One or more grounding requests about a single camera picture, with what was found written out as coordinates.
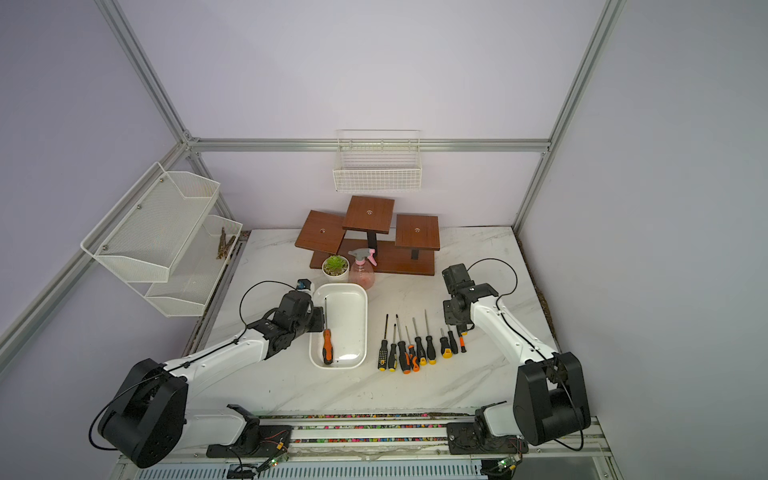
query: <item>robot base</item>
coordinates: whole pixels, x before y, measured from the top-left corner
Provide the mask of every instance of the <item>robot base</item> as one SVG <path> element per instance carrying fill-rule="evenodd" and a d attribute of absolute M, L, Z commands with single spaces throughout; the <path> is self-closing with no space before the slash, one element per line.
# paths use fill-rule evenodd
<path fill-rule="evenodd" d="M 283 440 L 287 447 L 291 430 L 293 430 L 291 425 L 254 425 L 250 429 L 246 427 L 234 445 L 209 445 L 205 456 L 208 458 L 232 458 L 233 452 L 235 452 L 241 458 L 269 458 L 277 453 L 277 444 L 263 442 L 263 440 Z"/>
<path fill-rule="evenodd" d="M 472 453 L 515 454 L 528 453 L 528 444 L 522 437 L 491 434 L 485 423 L 485 409 L 475 410 L 475 421 L 453 422 L 445 425 L 448 431 L 448 450 L 451 455 L 469 455 Z"/>

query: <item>white mesh basket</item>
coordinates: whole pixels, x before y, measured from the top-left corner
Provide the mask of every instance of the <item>white mesh basket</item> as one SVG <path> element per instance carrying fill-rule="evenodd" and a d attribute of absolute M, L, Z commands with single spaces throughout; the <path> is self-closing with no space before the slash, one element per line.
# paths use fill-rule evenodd
<path fill-rule="evenodd" d="M 240 236 L 243 224 L 217 215 L 205 217 L 168 281 L 153 283 L 144 294 L 165 316 L 203 315 L 236 243 L 232 242 L 223 258 L 217 258 L 222 227 L 229 240 Z"/>
<path fill-rule="evenodd" d="M 349 194 L 421 190 L 422 160 L 418 135 L 382 140 L 340 138 L 333 180 L 336 191 Z"/>
<path fill-rule="evenodd" d="M 102 245 L 81 244 L 126 283 L 167 282 L 219 196 L 216 181 L 162 172 Z"/>

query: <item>brown wooden shelf tier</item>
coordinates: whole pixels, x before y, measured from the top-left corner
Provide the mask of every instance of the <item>brown wooden shelf tier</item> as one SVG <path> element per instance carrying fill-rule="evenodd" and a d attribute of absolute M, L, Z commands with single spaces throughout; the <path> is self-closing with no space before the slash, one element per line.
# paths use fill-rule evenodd
<path fill-rule="evenodd" d="M 335 254 L 346 234 L 346 230 L 342 228 L 343 221 L 344 217 L 341 215 L 312 210 L 294 245 L 316 252 Z"/>
<path fill-rule="evenodd" d="M 378 259 L 379 245 L 376 234 L 389 233 L 394 209 L 395 201 L 391 198 L 353 195 L 352 200 L 349 201 L 349 207 L 346 209 L 346 217 L 344 217 L 342 227 L 345 230 L 366 232 L 367 246 L 376 251 L 373 256 Z"/>
<path fill-rule="evenodd" d="M 420 250 L 440 250 L 440 226 L 431 215 L 398 215 L 395 246 L 411 249 L 411 259 L 419 259 Z"/>

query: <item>succulent plant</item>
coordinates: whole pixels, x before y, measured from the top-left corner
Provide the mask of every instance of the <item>succulent plant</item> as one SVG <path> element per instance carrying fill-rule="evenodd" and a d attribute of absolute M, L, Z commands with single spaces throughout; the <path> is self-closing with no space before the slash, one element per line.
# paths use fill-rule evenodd
<path fill-rule="evenodd" d="M 328 260 L 323 264 L 323 272 L 328 273 L 330 276 L 339 276 L 346 272 L 349 262 L 346 258 L 340 255 L 334 255 L 328 257 Z"/>

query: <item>white plastic tray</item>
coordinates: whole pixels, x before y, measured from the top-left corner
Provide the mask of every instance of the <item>white plastic tray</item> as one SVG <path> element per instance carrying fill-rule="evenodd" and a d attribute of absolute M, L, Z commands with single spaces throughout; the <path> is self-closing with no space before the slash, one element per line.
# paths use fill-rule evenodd
<path fill-rule="evenodd" d="M 315 291 L 315 306 L 325 306 L 331 330 L 333 363 L 323 363 L 323 334 L 310 333 L 310 360 L 321 369 L 353 369 L 366 359 L 368 294 L 357 283 L 326 283 Z"/>

